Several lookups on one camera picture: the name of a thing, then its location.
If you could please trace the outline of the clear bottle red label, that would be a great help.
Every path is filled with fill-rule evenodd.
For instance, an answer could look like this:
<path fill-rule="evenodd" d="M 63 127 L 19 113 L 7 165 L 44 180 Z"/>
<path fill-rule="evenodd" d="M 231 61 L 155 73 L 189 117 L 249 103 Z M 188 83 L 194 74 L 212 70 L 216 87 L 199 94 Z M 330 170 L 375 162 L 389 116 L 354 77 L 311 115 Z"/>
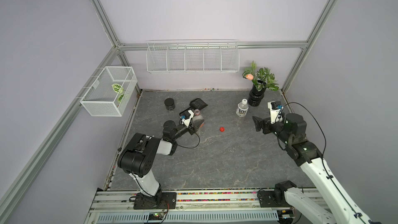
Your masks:
<path fill-rule="evenodd" d="M 201 111 L 199 109 L 194 110 L 194 117 L 192 118 L 192 121 L 196 130 L 203 126 L 204 117 L 201 115 Z"/>

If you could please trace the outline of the clear bottle white label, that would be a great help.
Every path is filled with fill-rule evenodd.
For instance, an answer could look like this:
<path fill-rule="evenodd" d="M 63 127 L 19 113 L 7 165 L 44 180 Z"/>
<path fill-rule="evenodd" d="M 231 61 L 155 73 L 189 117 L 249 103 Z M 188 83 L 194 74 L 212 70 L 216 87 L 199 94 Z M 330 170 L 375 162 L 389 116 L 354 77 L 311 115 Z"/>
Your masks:
<path fill-rule="evenodd" d="M 249 109 L 249 105 L 247 104 L 242 104 L 242 102 L 239 102 L 237 109 L 236 109 L 236 114 L 238 117 L 245 117 Z"/>

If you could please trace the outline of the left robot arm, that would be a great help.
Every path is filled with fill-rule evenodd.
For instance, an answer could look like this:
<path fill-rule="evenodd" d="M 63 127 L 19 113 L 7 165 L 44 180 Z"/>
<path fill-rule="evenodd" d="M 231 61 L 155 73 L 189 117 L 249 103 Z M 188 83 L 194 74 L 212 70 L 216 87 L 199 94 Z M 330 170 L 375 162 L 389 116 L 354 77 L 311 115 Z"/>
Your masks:
<path fill-rule="evenodd" d="M 144 197 L 152 200 L 159 199 L 162 193 L 161 185 L 152 172 L 156 155 L 173 155 L 177 147 L 182 147 L 177 139 L 186 133 L 196 135 L 204 122 L 202 116 L 194 116 L 189 120 L 181 119 L 180 124 L 172 120 L 166 121 L 161 138 L 142 133 L 134 134 L 120 153 L 117 161 L 118 168 L 136 181 Z"/>

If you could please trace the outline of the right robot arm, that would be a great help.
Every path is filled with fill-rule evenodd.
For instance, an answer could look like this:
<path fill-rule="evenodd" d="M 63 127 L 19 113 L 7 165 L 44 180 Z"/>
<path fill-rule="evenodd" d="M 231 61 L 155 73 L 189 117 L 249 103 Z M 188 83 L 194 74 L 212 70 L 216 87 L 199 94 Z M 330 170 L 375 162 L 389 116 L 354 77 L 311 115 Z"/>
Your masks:
<path fill-rule="evenodd" d="M 283 150 L 313 182 L 328 209 L 322 208 L 291 181 L 276 184 L 275 201 L 286 202 L 313 224 L 371 224 L 372 219 L 354 202 L 331 172 L 323 153 L 306 138 L 307 123 L 295 113 L 273 121 L 254 116 L 256 131 L 274 134 Z"/>

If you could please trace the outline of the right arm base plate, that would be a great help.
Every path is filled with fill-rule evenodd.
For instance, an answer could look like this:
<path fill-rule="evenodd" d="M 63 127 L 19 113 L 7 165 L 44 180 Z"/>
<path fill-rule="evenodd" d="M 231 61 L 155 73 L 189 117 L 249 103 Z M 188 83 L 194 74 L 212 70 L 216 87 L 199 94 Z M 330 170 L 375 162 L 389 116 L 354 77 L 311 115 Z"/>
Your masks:
<path fill-rule="evenodd" d="M 260 189 L 257 192 L 257 198 L 259 200 L 260 207 L 293 208 L 293 206 L 286 201 L 284 193 L 284 191 L 281 191 L 279 189 L 276 189 L 274 191 Z"/>

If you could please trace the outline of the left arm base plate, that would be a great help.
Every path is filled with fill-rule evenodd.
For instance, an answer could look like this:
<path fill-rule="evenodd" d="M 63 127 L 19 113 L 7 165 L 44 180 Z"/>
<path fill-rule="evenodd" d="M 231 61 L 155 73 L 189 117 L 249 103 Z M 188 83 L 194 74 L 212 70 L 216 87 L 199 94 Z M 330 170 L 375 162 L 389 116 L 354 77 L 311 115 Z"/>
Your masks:
<path fill-rule="evenodd" d="M 162 192 L 154 197 L 146 196 L 138 193 L 135 196 L 134 206 L 135 210 L 139 209 L 175 209 L 177 203 L 177 193 Z"/>

